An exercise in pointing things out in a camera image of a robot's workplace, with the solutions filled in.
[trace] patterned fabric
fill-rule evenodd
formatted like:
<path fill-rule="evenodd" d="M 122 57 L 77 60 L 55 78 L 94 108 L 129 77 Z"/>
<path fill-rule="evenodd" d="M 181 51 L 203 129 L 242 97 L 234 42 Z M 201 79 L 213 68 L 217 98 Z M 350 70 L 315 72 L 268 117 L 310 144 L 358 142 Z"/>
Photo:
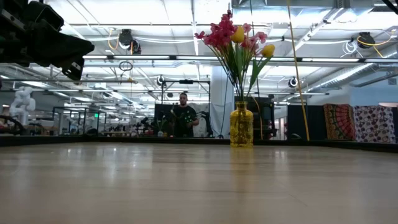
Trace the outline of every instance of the patterned fabric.
<path fill-rule="evenodd" d="M 355 106 L 354 118 L 357 142 L 396 143 L 391 108 Z"/>
<path fill-rule="evenodd" d="M 350 105 L 323 105 L 328 139 L 350 140 L 355 137 L 353 109 Z"/>

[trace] wooden floor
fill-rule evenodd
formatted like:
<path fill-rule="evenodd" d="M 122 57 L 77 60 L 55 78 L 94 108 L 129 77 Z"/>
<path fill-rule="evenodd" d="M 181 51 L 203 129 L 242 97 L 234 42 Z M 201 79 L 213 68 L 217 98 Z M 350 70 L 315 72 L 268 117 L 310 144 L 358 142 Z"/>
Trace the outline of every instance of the wooden floor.
<path fill-rule="evenodd" d="M 4 147 L 0 223 L 398 223 L 398 155 L 280 146 Z"/>

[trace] green leaf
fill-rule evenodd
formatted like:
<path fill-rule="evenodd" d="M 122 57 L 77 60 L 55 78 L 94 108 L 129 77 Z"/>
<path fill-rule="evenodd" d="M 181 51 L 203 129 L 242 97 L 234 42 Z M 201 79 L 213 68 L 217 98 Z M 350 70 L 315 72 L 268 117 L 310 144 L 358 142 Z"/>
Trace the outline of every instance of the green leaf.
<path fill-rule="evenodd" d="M 251 77 L 250 77 L 249 90 L 248 90 L 248 93 L 247 93 L 246 97 L 249 95 L 249 93 L 251 91 L 251 88 L 255 84 L 255 82 L 257 80 L 257 77 L 259 76 L 262 68 L 264 68 L 264 66 L 269 62 L 270 59 L 271 59 L 271 57 L 269 57 L 269 58 L 267 58 L 267 59 L 265 59 L 263 61 L 260 61 L 259 63 L 257 63 L 256 59 L 254 59 L 254 61 L 253 61 L 253 70 L 252 70 L 252 74 L 251 74 Z"/>

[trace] yellow tulip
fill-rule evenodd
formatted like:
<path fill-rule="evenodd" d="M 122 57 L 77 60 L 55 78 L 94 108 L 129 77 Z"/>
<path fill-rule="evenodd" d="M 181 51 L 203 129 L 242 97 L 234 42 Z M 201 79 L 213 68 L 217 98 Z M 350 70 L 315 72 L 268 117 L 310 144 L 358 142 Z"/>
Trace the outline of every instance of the yellow tulip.
<path fill-rule="evenodd" d="M 231 36 L 231 40 L 235 43 L 241 43 L 244 40 L 243 27 L 238 26 L 236 32 Z"/>
<path fill-rule="evenodd" d="M 275 46 L 274 44 L 269 44 L 262 49 L 262 56 L 269 58 L 274 55 Z"/>

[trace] glass vase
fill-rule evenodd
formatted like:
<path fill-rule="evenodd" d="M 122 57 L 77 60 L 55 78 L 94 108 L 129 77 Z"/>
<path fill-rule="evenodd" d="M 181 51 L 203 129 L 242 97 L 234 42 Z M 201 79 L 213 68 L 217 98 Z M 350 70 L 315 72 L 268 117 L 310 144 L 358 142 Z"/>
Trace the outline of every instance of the glass vase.
<path fill-rule="evenodd" d="M 232 147 L 253 147 L 253 113 L 246 109 L 248 103 L 238 101 L 230 119 Z"/>

